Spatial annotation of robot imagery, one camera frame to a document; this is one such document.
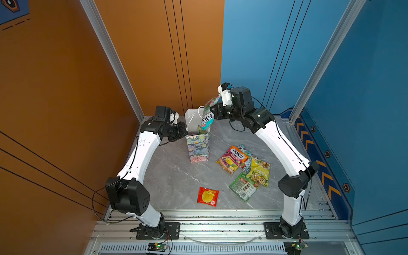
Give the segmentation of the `green white snack packet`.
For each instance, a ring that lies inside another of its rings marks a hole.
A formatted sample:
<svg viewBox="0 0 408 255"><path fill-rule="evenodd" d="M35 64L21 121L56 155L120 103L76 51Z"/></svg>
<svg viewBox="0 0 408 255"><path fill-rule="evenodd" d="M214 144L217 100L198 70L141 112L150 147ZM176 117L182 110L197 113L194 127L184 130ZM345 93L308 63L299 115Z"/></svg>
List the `green white snack packet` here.
<svg viewBox="0 0 408 255"><path fill-rule="evenodd" d="M201 126L198 126L198 134L199 135L205 135L207 133L207 131Z"/></svg>

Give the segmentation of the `floral paper bag white handles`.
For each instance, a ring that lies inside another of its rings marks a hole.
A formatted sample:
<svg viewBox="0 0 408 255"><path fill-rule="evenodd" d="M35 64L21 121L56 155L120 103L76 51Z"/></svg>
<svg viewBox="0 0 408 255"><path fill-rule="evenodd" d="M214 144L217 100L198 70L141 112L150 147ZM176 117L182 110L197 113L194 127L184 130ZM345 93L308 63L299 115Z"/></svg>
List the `floral paper bag white handles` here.
<svg viewBox="0 0 408 255"><path fill-rule="evenodd" d="M209 158L209 132L201 129L204 109L204 106L200 106L198 109L188 109L185 113L188 132L186 140L191 163L205 162Z"/></svg>

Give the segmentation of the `teal Fox's candy bag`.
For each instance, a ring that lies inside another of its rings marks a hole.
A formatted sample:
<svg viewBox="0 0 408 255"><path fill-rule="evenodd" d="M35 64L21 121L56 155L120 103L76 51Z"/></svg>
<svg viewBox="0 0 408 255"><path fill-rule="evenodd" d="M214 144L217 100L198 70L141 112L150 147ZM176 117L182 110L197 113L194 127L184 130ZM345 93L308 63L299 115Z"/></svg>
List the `teal Fox's candy bag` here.
<svg viewBox="0 0 408 255"><path fill-rule="evenodd" d="M210 126L212 125L213 121L214 121L214 114L210 110L210 108L215 106L219 102L220 98L221 98L221 96L220 96L220 94L218 94L217 96L212 98L210 101L208 101L206 103L205 107L204 107L203 116L201 118L201 126L207 132L208 132L208 129L210 128Z"/></svg>

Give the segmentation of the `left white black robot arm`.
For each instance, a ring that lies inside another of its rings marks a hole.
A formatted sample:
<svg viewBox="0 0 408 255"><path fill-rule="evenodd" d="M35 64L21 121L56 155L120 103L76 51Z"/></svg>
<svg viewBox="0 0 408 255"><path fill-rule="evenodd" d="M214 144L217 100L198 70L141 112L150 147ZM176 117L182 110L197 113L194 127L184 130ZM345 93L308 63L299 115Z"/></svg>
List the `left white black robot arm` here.
<svg viewBox="0 0 408 255"><path fill-rule="evenodd" d="M135 217L139 229L154 239L165 233L165 220L161 212L150 204L150 193L143 186L148 165L163 138L169 142L187 136L184 122L150 118L140 128L136 148L117 177L110 177L105 185L110 206L113 210Z"/></svg>

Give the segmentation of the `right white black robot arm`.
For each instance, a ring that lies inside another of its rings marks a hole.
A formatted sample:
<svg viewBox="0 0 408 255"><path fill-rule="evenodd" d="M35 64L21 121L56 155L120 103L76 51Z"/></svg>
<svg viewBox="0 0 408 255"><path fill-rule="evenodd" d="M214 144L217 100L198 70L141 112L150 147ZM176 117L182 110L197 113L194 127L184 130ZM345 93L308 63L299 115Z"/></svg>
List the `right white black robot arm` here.
<svg viewBox="0 0 408 255"><path fill-rule="evenodd" d="M241 122L269 147L286 172L278 182L284 197L280 222L277 225L264 224L266 237L271 239L276 235L278 239L308 239L309 233L301 209L306 207L303 198L319 165L310 162L293 146L267 108L255 107L250 89L232 88L229 83L224 83L218 87L218 92L222 101L210 108L214 118Z"/></svg>

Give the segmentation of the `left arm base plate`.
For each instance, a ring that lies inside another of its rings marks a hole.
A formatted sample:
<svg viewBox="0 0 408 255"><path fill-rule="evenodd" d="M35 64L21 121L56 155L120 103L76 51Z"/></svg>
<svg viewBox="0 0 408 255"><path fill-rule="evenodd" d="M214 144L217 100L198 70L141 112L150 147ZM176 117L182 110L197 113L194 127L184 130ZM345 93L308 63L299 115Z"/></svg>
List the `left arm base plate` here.
<svg viewBox="0 0 408 255"><path fill-rule="evenodd" d="M178 240L180 235L180 222L159 223L157 227L144 226L139 224L136 239L137 240L165 240L167 238Z"/></svg>

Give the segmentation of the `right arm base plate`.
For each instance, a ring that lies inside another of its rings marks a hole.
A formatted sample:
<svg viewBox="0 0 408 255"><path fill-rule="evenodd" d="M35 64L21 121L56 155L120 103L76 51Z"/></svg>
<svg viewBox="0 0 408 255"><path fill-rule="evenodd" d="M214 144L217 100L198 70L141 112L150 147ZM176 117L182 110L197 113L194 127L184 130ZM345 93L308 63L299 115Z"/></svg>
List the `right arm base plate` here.
<svg viewBox="0 0 408 255"><path fill-rule="evenodd" d="M302 220L294 226L280 222L265 222L263 226L266 239L268 240L310 239L306 224Z"/></svg>

